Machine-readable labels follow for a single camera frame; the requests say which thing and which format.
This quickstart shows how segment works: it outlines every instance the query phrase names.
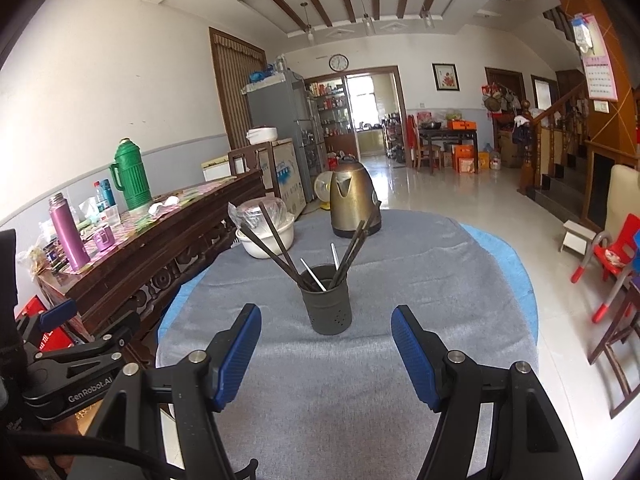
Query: children's chair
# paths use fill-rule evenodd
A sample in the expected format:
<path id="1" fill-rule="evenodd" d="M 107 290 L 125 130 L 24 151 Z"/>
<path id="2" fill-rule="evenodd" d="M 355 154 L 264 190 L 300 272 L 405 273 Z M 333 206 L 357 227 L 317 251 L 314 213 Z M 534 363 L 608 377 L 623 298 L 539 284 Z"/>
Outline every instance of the children's chair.
<path id="1" fill-rule="evenodd" d="M 593 317 L 591 317 L 591 321 L 594 323 L 598 323 L 605 315 L 609 305 L 614 300 L 616 294 L 622 288 L 624 281 L 629 277 L 629 275 L 634 271 L 637 272 L 637 270 L 634 269 L 634 258 L 636 256 L 636 251 L 638 250 L 638 244 L 636 243 L 634 236 L 639 230 L 640 218 L 636 215 L 630 214 L 626 217 L 622 230 L 615 242 L 613 241 L 611 234 L 608 232 L 603 231 L 598 233 L 587 248 L 587 252 L 582 259 L 580 266 L 575 269 L 574 274 L 571 276 L 571 282 L 576 283 L 582 276 L 584 268 L 591 260 L 591 256 L 595 254 L 596 258 L 604 267 L 604 272 L 602 273 L 603 281 L 609 277 L 609 274 L 613 274 L 617 278 L 615 285 L 607 296 L 607 299 L 600 305 L 596 313 L 593 314 Z M 607 252 L 617 256 L 620 259 L 620 265 L 617 266 L 609 261 L 609 258 L 607 258 Z"/>

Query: refrigerator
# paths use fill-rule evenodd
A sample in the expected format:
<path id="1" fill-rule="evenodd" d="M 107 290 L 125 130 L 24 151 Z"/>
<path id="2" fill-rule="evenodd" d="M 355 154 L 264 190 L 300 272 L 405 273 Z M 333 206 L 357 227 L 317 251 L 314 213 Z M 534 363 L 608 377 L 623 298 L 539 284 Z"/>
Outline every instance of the refrigerator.
<path id="1" fill-rule="evenodd" d="M 247 85 L 245 91 L 252 126 L 274 126 L 278 140 L 292 140 L 305 200 L 311 202 L 313 184 L 328 161 L 318 108 L 306 95 L 304 79 L 287 70 Z"/>

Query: utensil holder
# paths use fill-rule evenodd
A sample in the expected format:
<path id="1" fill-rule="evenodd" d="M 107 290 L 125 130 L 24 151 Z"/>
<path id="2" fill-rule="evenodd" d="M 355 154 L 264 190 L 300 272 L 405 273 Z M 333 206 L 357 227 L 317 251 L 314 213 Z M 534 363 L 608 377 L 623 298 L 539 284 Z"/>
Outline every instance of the utensil holder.
<path id="1" fill-rule="evenodd" d="M 335 266 L 320 265 L 311 269 L 318 280 L 325 287 L 328 287 L 335 274 Z M 313 280 L 307 270 L 301 274 L 309 281 Z M 347 330 L 351 325 L 351 304 L 346 276 L 334 288 L 326 292 L 310 292 L 302 288 L 300 292 L 311 322 L 311 328 L 319 334 L 337 335 Z"/>

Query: green thermos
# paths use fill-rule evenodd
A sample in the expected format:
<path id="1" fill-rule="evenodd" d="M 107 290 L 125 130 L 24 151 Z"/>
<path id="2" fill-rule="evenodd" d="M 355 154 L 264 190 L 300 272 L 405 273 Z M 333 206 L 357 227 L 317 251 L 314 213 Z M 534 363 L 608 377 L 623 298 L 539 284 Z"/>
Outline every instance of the green thermos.
<path id="1" fill-rule="evenodd" d="M 116 189 L 124 193 L 129 210 L 151 202 L 140 148 L 125 137 L 120 141 L 114 159 L 115 163 L 110 166 L 113 183 Z"/>

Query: small white stool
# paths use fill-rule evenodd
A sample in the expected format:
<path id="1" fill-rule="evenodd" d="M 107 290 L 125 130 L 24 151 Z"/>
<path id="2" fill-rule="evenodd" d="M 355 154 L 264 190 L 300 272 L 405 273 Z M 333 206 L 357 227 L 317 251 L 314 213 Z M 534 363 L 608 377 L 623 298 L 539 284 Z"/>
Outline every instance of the small white stool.
<path id="1" fill-rule="evenodd" d="M 569 247 L 584 255 L 587 252 L 587 246 L 595 238 L 596 233 L 571 220 L 567 220 L 562 226 L 565 232 L 559 251 L 562 252 L 562 249 Z"/>

